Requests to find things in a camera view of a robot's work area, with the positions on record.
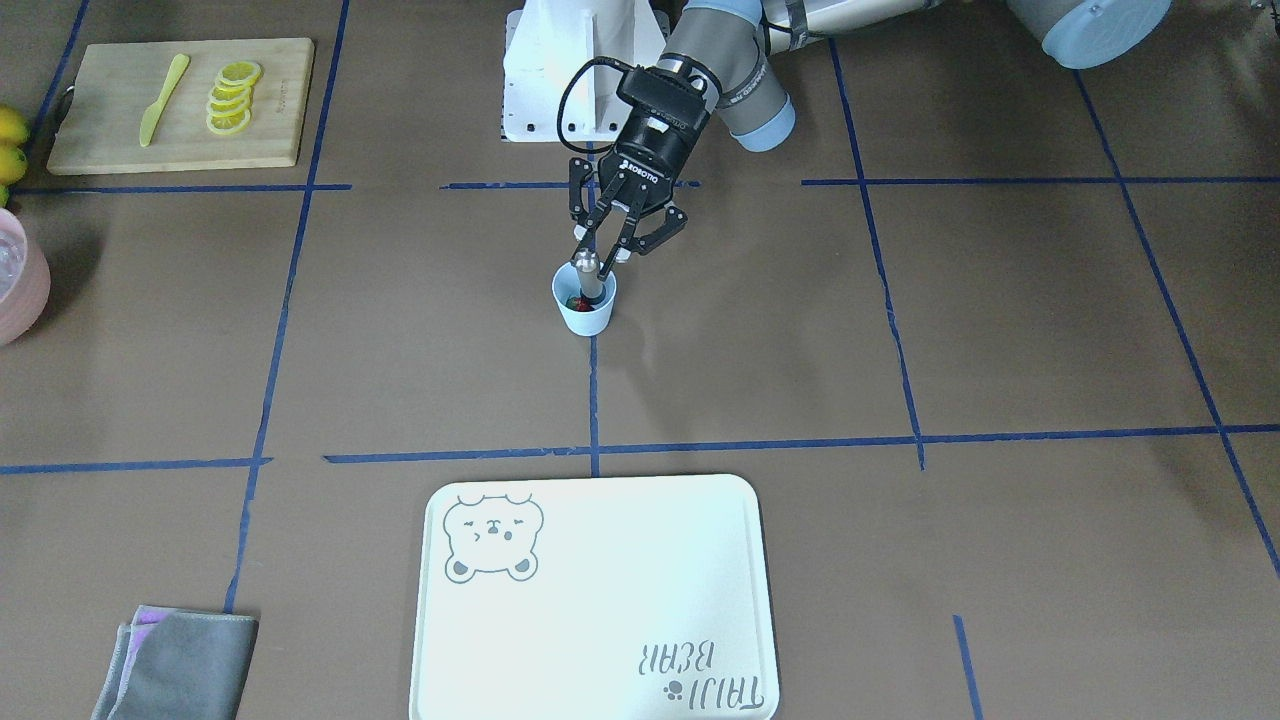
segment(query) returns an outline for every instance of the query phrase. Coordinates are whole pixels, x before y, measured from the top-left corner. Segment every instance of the bear face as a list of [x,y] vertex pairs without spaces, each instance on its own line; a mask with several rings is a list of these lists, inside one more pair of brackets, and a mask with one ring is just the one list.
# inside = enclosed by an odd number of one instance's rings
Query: bear face
[[444,574],[466,583],[476,573],[506,571],[527,580],[538,571],[534,543],[543,529],[543,509],[532,498],[516,502],[507,496],[484,496],[476,502],[461,497],[444,514],[449,560]]

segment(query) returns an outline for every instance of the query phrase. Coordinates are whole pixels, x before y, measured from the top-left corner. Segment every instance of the lemon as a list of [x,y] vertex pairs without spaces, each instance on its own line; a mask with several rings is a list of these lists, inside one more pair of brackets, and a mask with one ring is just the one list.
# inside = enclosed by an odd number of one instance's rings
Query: lemon
[[218,82],[232,87],[253,85],[262,77],[262,65],[253,60],[236,60],[218,70]]
[[22,145],[31,137],[31,128],[22,113],[9,105],[0,104],[0,143]]
[[246,95],[253,95],[252,86],[242,85],[239,87],[228,87],[224,85],[215,85],[214,88],[209,91],[209,102],[211,105],[234,105]]
[[248,108],[244,108],[234,115],[224,115],[220,118],[206,115],[205,124],[209,127],[209,132],[214,135],[236,135],[237,132],[244,129],[252,118],[253,113],[251,113]]
[[0,145],[0,184],[13,184],[27,174],[27,154],[20,147]]
[[229,118],[230,115],[238,114],[241,110],[248,110],[252,104],[253,96],[246,95],[228,105],[220,105],[216,101],[210,100],[206,110],[209,111],[210,118]]

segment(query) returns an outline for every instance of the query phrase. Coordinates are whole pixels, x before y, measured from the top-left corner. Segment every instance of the yellow knife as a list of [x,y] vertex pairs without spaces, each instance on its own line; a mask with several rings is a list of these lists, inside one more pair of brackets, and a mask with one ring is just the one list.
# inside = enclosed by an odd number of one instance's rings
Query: yellow knife
[[160,114],[164,113],[164,106],[169,102],[173,88],[178,87],[178,81],[182,79],[182,73],[187,72],[187,65],[189,64],[191,58],[180,53],[174,55],[173,61],[169,63],[169,74],[164,78],[160,97],[142,111],[142,124],[138,127],[138,145],[142,147],[151,145],[151,136],[156,132]]

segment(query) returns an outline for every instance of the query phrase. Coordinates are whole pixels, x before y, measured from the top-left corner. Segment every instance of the light blue cup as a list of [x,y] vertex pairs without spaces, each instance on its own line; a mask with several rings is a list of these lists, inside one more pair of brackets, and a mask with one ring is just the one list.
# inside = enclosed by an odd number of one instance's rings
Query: light blue cup
[[556,277],[552,278],[552,295],[556,296],[556,305],[561,309],[561,315],[564,318],[564,324],[573,334],[580,334],[582,337],[591,337],[604,332],[605,325],[609,324],[609,315],[613,314],[613,299],[618,293],[618,279],[609,273],[609,277],[604,281],[604,300],[600,301],[595,310],[589,313],[579,313],[577,310],[570,310],[568,302],[570,297],[582,293],[582,286],[577,281],[577,270],[573,265],[564,263],[561,269],[556,270]]

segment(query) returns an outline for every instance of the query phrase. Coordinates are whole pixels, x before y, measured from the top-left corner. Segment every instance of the folded towel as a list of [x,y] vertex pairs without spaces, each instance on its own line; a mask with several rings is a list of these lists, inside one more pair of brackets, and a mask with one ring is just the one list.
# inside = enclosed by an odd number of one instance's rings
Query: folded towel
[[234,720],[256,637],[244,615],[140,606],[91,720]]

